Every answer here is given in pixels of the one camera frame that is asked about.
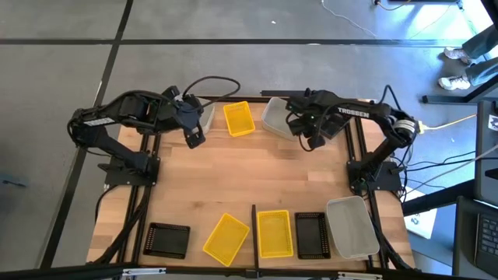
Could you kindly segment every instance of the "person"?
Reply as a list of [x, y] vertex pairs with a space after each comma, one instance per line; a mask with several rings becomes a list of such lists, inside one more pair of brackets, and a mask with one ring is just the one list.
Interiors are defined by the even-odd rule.
[[498, 30], [490, 26], [461, 45], [460, 48], [446, 47], [444, 55], [450, 59], [460, 59], [466, 65], [462, 75], [444, 77], [438, 80], [443, 89], [468, 89], [470, 85], [478, 86], [498, 74], [498, 58], [475, 64], [481, 55], [491, 51], [498, 44]]

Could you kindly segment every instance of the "white sneaker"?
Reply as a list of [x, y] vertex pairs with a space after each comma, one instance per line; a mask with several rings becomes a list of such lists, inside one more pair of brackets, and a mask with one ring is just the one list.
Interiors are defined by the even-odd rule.
[[462, 48], [445, 47], [444, 55], [446, 55], [446, 57], [450, 59], [460, 59], [467, 65], [475, 63], [475, 60], [471, 59]]
[[443, 89], [447, 90], [468, 89], [470, 87], [470, 82], [466, 75], [441, 78], [437, 81]]

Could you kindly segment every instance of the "concrete floor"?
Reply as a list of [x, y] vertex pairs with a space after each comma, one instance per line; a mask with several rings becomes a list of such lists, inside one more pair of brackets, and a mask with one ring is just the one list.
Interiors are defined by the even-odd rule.
[[[456, 6], [415, 4], [386, 12], [373, 8], [367, 0], [326, 4], [379, 38], [408, 39], [443, 13], [414, 39], [467, 39], [472, 35]], [[0, 38], [114, 38], [124, 7], [125, 0], [2, 0]], [[124, 32], [124, 38], [272, 37], [371, 38], [323, 10], [320, 1], [298, 0], [142, 0], [133, 5]], [[0, 46], [0, 173], [28, 183], [26, 188], [0, 185], [0, 271], [37, 265], [75, 151], [65, 124], [74, 109], [91, 107], [109, 50], [110, 46]], [[379, 98], [389, 83], [404, 110], [436, 126], [475, 113], [475, 107], [419, 102], [428, 93], [468, 92], [446, 93], [437, 86], [437, 78], [458, 74], [464, 68], [459, 61], [443, 59], [441, 51], [382, 46], [122, 46], [104, 102], [129, 89], [160, 92], [170, 85], [183, 89], [204, 75], [238, 79], [240, 95], [310, 87], [344, 97]], [[225, 83], [208, 82], [194, 93], [223, 94], [228, 90]], [[110, 133], [117, 135], [117, 128]], [[475, 121], [466, 121], [418, 137], [412, 162], [441, 161], [474, 149]], [[94, 206], [103, 185], [103, 172], [96, 168], [100, 162], [103, 159], [87, 156], [55, 266], [83, 264], [86, 259]], [[423, 180], [441, 170], [424, 170], [410, 178]], [[472, 176], [472, 166], [466, 166], [433, 183], [451, 186]], [[429, 187], [421, 190], [435, 191]], [[434, 235], [445, 240], [452, 230], [444, 224], [448, 219], [440, 219], [441, 234]], [[447, 250], [447, 244], [441, 246]]]

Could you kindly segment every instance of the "table leg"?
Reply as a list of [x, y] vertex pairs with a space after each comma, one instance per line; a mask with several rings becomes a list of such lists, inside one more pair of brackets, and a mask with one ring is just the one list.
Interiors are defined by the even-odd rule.
[[413, 215], [430, 209], [451, 205], [457, 202], [459, 196], [474, 198], [475, 180], [468, 180], [432, 194], [412, 199], [403, 203], [403, 215]]
[[460, 105], [475, 105], [479, 101], [489, 100], [493, 101], [496, 98], [485, 97], [488, 93], [498, 88], [498, 76], [490, 79], [488, 82], [483, 83], [477, 89], [474, 89], [466, 96], [422, 96], [422, 102], [428, 104], [460, 104]]

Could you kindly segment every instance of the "wooden table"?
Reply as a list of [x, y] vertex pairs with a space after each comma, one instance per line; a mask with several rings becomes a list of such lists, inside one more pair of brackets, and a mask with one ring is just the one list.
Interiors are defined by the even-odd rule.
[[[260, 258], [260, 268], [366, 269], [365, 258], [346, 260], [332, 253], [328, 260], [305, 261], [299, 260], [296, 254], [294, 212], [323, 212], [330, 199], [352, 195], [345, 171], [348, 149], [344, 131], [325, 147], [304, 152], [299, 142], [291, 142], [262, 129], [261, 115], [265, 105], [250, 103], [256, 131], [239, 138], [228, 134], [223, 103], [216, 104], [206, 142], [198, 148], [189, 149], [181, 131], [163, 135], [159, 150], [162, 159], [160, 174], [153, 187], [145, 231], [151, 222], [190, 226], [188, 252], [184, 260], [141, 254], [140, 265], [223, 267], [204, 253], [202, 246], [225, 212], [251, 227], [251, 205], [254, 204], [258, 211], [289, 210], [293, 227], [294, 257]], [[363, 130], [367, 148], [372, 151], [384, 136], [372, 121], [363, 120]], [[130, 128], [121, 128], [118, 137], [120, 143], [134, 150], [139, 150], [141, 139], [142, 136]], [[357, 143], [355, 151], [356, 158], [360, 158]], [[102, 200], [88, 261], [98, 258], [121, 230], [129, 194], [130, 187], [120, 186]], [[384, 235], [403, 259], [414, 266], [398, 199], [386, 191], [378, 191], [376, 195]], [[130, 234], [126, 261], [131, 260], [133, 240], [135, 232]], [[231, 267], [254, 267], [252, 233], [247, 236]]]

